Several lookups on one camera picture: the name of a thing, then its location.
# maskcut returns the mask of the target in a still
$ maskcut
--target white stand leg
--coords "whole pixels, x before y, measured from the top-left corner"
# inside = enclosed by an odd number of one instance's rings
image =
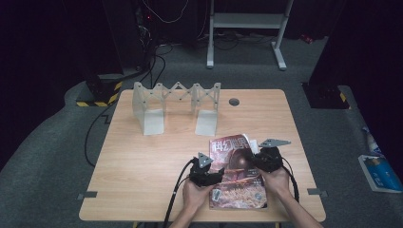
[[[210,30],[208,34],[207,68],[214,66],[214,0],[211,0]]]
[[[273,47],[273,51],[275,52],[276,59],[278,61],[278,68],[280,70],[286,70],[287,65],[285,65],[284,58],[282,58],[281,51],[279,50],[279,48],[276,48],[276,42],[272,42],[272,47]]]

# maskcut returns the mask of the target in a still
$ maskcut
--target black equipment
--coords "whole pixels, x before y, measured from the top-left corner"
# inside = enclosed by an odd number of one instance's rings
[[[211,160],[207,156],[199,153],[199,158],[193,160],[193,166],[190,169],[189,179],[196,183],[199,187],[214,185],[222,181],[222,176],[224,175],[224,168],[222,168],[218,173],[210,174]]]
[[[268,139],[259,146],[262,147],[260,152],[254,156],[252,156],[252,163],[259,169],[265,172],[274,172],[281,167],[288,173],[290,176],[291,182],[293,183],[294,187],[294,198],[296,201],[299,201],[299,191],[296,179],[294,178],[293,170],[291,172],[288,168],[286,168],[282,162],[285,160],[280,154],[278,150],[278,146],[289,144],[289,141],[279,141],[279,140],[272,140]]]
[[[62,36],[86,80],[77,105],[111,105],[123,80],[148,71],[155,32],[136,0],[62,3]]]

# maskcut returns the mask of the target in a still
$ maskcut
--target wooden table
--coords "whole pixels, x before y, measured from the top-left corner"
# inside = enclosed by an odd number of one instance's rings
[[[279,147],[291,163],[301,205],[319,221],[326,218],[321,199],[309,195],[316,188],[285,94],[277,89],[222,89],[217,134],[195,134],[197,116],[189,102],[168,102],[162,135],[144,136],[132,112],[132,90],[122,92],[85,198],[82,220],[163,221],[172,190],[183,167],[198,152],[209,153],[209,140],[245,133],[262,143],[268,138],[292,143]],[[232,106],[229,99],[240,104]],[[170,219],[182,209],[182,187]],[[259,211],[210,210],[208,202],[194,221],[274,222],[289,220],[277,199],[268,198],[268,209]]]

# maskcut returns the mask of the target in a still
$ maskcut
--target round hole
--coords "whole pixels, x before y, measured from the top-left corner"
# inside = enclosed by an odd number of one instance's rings
[[[237,105],[240,104],[240,100],[238,100],[237,98],[231,98],[229,100],[229,104],[232,105],[232,106],[237,106]]]

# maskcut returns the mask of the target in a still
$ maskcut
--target gray carpet floor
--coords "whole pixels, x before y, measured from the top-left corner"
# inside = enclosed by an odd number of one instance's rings
[[[403,227],[403,195],[371,191],[357,157],[368,154],[362,126],[365,122],[347,86],[340,90],[351,109],[312,109],[301,83],[308,82],[326,39],[307,45],[299,40],[283,40],[281,51],[286,71],[278,70],[268,42],[248,38],[229,50],[215,51],[215,66],[205,67],[205,43],[201,47],[166,46],[158,48],[166,60],[159,82],[172,86],[200,83],[222,88],[279,88],[284,90],[297,130],[311,165],[317,187],[328,193],[322,198],[327,218],[325,227]],[[216,42],[219,48],[234,43]],[[163,68],[157,59],[153,79]],[[124,82],[130,89],[139,78]],[[82,221],[79,211],[93,168],[86,163],[86,133],[104,107],[78,107],[75,99],[84,83],[70,89],[66,105],[41,123],[21,143],[0,173],[0,227],[133,227],[133,222]],[[149,78],[143,81],[149,87]],[[113,116],[114,106],[106,115]],[[96,162],[108,124],[105,117],[93,125],[87,150]],[[153,224],[140,224],[140,227]],[[194,224],[192,227],[220,227]],[[273,224],[234,224],[225,227],[274,227]],[[284,223],[284,227],[293,227]]]

